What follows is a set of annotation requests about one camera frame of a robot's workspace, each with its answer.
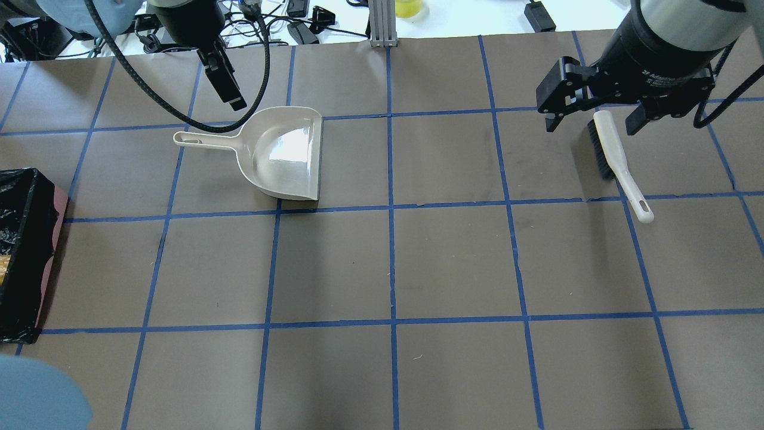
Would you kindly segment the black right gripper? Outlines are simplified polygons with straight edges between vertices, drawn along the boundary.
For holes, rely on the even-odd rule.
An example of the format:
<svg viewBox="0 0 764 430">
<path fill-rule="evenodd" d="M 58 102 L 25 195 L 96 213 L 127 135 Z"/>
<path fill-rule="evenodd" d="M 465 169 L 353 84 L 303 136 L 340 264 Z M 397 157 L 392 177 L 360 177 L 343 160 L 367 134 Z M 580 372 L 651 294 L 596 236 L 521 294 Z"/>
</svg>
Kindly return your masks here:
<svg viewBox="0 0 764 430">
<path fill-rule="evenodd" d="M 715 51 L 688 51 L 663 40 L 641 9 L 630 9 L 603 53 L 592 64 L 563 56 L 537 87 L 537 110 L 547 133 L 564 117 L 604 103 L 635 103 L 688 93 L 706 95 L 716 84 L 710 60 Z M 628 136 L 657 120 L 657 102 L 639 102 L 628 115 Z"/>
</svg>

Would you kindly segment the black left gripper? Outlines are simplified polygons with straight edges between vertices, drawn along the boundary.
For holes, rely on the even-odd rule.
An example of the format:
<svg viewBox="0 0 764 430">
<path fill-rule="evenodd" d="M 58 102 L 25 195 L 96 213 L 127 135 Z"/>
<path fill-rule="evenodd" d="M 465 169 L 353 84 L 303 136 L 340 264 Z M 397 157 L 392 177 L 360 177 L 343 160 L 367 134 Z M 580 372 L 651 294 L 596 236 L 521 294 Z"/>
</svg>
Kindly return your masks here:
<svg viewBox="0 0 764 430">
<path fill-rule="evenodd" d="M 224 14 L 216 1 L 150 1 L 156 16 L 172 40 L 197 48 L 205 76 L 223 103 L 234 111 L 247 103 L 235 79 L 226 47 L 214 43 L 224 27 Z"/>
</svg>

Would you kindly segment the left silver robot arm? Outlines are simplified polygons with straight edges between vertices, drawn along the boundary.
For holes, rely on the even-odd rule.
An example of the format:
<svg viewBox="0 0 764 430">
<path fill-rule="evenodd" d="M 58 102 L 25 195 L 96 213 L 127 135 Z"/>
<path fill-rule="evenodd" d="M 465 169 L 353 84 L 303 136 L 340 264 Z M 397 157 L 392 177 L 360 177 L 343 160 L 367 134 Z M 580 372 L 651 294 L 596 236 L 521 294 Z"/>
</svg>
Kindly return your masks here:
<svg viewBox="0 0 764 430">
<path fill-rule="evenodd" d="M 224 14 L 216 1 L 150 1 L 153 12 L 181 47 L 195 50 L 223 103 L 247 106 L 227 58 L 221 32 Z M 101 36 L 107 44 L 130 27 L 142 1 L 3 1 L 2 24 L 16 17 L 49 17 L 77 35 Z"/>
</svg>

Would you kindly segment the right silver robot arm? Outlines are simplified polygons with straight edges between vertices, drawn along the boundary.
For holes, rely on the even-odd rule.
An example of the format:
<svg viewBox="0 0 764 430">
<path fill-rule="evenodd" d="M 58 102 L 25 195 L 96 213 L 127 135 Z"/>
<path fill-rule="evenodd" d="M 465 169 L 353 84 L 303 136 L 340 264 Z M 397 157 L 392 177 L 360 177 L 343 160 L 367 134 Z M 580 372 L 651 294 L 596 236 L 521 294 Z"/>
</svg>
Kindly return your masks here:
<svg viewBox="0 0 764 430">
<path fill-rule="evenodd" d="M 606 104 L 634 105 L 627 133 L 682 118 L 717 82 L 710 64 L 747 28 L 762 36 L 761 1 L 633 1 L 592 65 L 561 57 L 537 87 L 548 133 L 564 117 Z"/>
</svg>

